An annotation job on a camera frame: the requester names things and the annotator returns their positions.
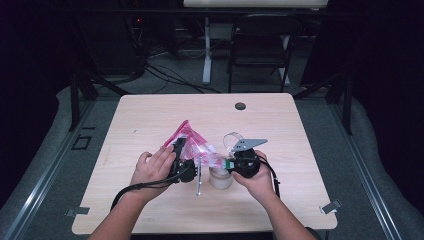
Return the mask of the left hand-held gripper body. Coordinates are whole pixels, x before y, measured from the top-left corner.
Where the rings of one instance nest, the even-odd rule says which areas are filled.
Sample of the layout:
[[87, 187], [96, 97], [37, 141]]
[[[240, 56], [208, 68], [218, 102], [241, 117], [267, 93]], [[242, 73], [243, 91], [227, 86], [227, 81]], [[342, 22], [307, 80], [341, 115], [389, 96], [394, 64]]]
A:
[[201, 164], [200, 161], [175, 159], [169, 173], [172, 183], [189, 183], [196, 181], [196, 195], [201, 195]]

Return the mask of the person's dark clothed leg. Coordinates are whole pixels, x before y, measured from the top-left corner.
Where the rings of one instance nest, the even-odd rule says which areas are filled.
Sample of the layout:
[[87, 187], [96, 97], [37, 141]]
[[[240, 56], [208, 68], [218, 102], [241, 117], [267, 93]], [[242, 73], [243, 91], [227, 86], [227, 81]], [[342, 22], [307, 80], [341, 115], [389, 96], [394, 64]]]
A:
[[316, 240], [322, 240], [321, 236], [312, 228], [305, 227], [305, 229], [316, 239]]

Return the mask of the person's right hand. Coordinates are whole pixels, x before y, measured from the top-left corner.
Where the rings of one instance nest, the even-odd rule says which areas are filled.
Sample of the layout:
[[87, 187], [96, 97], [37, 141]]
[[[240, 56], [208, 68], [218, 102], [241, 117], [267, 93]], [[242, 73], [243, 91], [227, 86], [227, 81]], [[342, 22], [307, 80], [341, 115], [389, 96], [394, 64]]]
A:
[[239, 184], [246, 187], [251, 196], [264, 208], [279, 201], [272, 186], [270, 170], [263, 164], [260, 164], [258, 173], [251, 178], [245, 178], [237, 172], [233, 172], [232, 176]]

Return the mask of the black metal stand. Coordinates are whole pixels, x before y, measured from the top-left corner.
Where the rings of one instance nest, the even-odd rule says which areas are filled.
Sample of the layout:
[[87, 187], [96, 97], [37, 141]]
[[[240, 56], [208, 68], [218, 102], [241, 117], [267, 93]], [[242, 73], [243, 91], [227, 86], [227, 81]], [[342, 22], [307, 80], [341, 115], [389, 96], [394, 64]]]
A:
[[69, 130], [73, 131], [80, 122], [80, 94], [89, 101], [96, 101], [99, 94], [94, 84], [100, 84], [120, 96], [127, 95], [128, 91], [107, 81], [105, 78], [89, 70], [77, 69], [70, 78], [71, 96], [71, 125]]
[[325, 100], [328, 104], [337, 104], [340, 98], [343, 98], [342, 126], [344, 127], [345, 131], [351, 135], [353, 81], [348, 73], [337, 73], [327, 79], [324, 79], [323, 81], [312, 84], [305, 90], [295, 94], [294, 98], [303, 99], [325, 86], [330, 87], [325, 96]]

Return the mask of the black folding chair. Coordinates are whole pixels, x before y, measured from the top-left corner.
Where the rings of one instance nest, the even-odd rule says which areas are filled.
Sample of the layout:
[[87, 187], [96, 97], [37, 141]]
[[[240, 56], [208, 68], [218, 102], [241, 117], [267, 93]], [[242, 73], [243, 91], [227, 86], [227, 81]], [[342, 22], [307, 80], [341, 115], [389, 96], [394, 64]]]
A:
[[228, 92], [232, 92], [233, 68], [283, 69], [280, 91], [284, 90], [292, 47], [302, 31], [302, 22], [292, 15], [248, 14], [240, 17], [231, 30]]

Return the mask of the person's left hand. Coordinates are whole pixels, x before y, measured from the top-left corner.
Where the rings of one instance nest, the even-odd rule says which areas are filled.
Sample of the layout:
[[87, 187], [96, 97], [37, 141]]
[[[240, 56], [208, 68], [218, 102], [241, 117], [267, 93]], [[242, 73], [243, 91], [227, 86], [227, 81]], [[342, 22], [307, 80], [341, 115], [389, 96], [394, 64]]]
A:
[[[175, 158], [176, 153], [172, 146], [160, 147], [154, 154], [143, 152], [138, 159], [130, 184], [164, 180], [168, 176]], [[155, 188], [141, 188], [131, 191], [130, 194], [138, 202], [148, 203], [166, 189], [164, 184], [157, 184]]]

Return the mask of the pink snack packet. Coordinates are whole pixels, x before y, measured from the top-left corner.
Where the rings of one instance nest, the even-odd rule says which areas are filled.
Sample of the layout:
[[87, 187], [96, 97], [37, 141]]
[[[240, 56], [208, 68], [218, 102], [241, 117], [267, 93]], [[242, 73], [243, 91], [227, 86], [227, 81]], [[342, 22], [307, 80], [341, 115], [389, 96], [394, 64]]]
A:
[[186, 139], [180, 156], [182, 160], [193, 159], [195, 162], [200, 161], [201, 166], [210, 168], [227, 169], [231, 167], [231, 163], [226, 162], [228, 158], [218, 154], [216, 149], [191, 127], [188, 120], [181, 123], [164, 145], [172, 145], [178, 138]]

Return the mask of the clear glass cup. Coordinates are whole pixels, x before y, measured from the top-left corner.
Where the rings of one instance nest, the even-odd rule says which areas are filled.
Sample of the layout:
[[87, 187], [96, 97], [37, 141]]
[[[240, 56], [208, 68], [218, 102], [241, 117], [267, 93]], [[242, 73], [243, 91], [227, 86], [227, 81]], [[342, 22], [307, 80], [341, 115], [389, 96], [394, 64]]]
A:
[[225, 190], [232, 185], [233, 177], [226, 169], [210, 168], [209, 182], [214, 188]]

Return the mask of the metal floor rail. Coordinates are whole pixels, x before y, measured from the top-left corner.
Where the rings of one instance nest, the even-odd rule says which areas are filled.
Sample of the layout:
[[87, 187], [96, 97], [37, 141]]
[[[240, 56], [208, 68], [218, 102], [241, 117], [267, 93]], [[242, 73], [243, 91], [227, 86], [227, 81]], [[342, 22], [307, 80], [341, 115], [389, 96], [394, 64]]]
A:
[[353, 165], [361, 184], [366, 192], [366, 195], [373, 208], [380, 226], [387, 240], [403, 240], [389, 209], [378, 190], [375, 181], [364, 161], [362, 154], [352, 135], [349, 135], [342, 122], [342, 113], [338, 106], [329, 105], [330, 112], [336, 121], [336, 125], [341, 132], [343, 139], [348, 145], [351, 154], [353, 155]]
[[80, 119], [71, 127], [70, 105], [62, 103], [39, 150], [0, 210], [0, 240], [20, 240], [43, 203], [71, 145], [77, 140], [77, 133], [90, 116], [96, 102], [82, 104]]

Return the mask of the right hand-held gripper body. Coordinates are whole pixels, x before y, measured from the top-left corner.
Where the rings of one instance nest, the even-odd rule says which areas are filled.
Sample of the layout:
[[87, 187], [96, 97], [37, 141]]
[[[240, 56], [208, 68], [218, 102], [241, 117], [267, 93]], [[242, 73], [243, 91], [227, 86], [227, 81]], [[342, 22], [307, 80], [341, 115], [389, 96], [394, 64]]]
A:
[[244, 139], [243, 151], [236, 152], [232, 158], [234, 163], [234, 171], [245, 178], [251, 178], [256, 175], [260, 168], [260, 163], [254, 148], [268, 142], [267, 139]]

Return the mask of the grey tape piece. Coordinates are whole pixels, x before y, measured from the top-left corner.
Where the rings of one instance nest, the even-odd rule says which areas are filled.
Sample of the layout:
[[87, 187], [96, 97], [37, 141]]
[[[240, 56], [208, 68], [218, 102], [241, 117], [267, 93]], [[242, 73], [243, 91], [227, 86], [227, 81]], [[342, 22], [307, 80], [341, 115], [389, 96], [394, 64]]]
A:
[[336, 213], [341, 206], [342, 203], [339, 200], [334, 200], [325, 206], [321, 206], [320, 211], [324, 214]]
[[87, 207], [76, 207], [76, 208], [68, 209], [65, 215], [67, 217], [76, 217], [77, 215], [87, 215], [88, 212], [89, 212], [89, 208]]

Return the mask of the white background desk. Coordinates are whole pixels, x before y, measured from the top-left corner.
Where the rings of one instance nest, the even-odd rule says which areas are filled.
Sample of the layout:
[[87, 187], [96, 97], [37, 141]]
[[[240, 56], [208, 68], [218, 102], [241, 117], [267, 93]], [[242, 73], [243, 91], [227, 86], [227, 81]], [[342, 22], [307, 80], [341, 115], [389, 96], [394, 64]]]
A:
[[[184, 7], [192, 8], [325, 8], [329, 0], [183, 0]], [[205, 17], [205, 62], [203, 84], [211, 83], [210, 22]]]

